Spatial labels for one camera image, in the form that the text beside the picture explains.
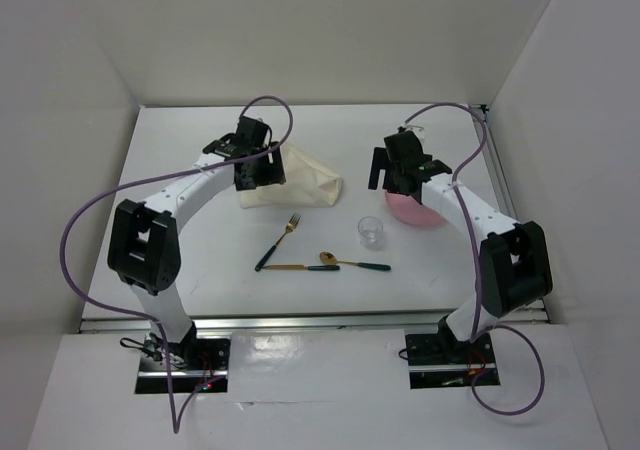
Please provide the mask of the cream cloth napkin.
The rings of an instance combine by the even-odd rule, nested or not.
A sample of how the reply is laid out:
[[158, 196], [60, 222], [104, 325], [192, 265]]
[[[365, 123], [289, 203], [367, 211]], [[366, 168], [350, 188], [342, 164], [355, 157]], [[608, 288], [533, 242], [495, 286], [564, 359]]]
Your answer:
[[332, 207], [340, 196], [343, 178], [295, 145], [285, 143], [280, 150], [286, 182], [239, 192], [240, 207]]

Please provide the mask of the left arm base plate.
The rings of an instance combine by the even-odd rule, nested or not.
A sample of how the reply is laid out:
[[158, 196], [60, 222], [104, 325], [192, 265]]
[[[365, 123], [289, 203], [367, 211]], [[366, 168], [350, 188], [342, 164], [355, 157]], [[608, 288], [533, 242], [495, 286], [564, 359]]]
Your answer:
[[[134, 393], [167, 394], [166, 365], [161, 350], [147, 338], [139, 361]], [[198, 389], [202, 394], [228, 391], [228, 367], [231, 350], [229, 338], [198, 339], [194, 354], [186, 360], [171, 357], [173, 391], [187, 395]]]

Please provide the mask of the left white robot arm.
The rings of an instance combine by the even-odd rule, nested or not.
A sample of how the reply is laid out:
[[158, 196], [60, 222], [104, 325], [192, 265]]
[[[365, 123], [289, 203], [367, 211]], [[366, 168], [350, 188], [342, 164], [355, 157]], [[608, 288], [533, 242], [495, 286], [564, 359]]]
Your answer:
[[192, 174], [143, 201], [125, 199], [116, 207], [108, 266], [153, 317], [151, 340], [176, 369], [195, 363], [200, 351], [195, 323], [176, 285], [182, 264], [179, 234], [205, 204], [230, 187], [245, 191], [286, 181], [271, 137], [266, 123], [242, 116], [234, 132], [203, 149]]

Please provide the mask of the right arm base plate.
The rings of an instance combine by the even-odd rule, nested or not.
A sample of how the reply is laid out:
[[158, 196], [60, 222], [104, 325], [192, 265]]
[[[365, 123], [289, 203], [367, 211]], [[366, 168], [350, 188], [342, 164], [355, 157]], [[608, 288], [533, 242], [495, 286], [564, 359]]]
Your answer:
[[398, 356], [408, 364], [409, 384], [416, 389], [499, 386], [500, 377], [488, 335], [446, 352], [436, 334], [406, 334]]

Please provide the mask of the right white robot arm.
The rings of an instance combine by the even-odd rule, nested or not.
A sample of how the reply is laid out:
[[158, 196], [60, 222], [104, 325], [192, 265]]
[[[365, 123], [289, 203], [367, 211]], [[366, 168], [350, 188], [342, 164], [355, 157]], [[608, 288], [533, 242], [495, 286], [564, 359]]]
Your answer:
[[404, 195], [470, 238], [474, 295], [438, 322], [431, 351], [460, 361], [480, 333], [553, 289], [546, 238], [540, 225], [500, 213], [456, 179], [456, 173], [423, 152], [413, 131], [401, 128], [374, 149], [368, 187]]

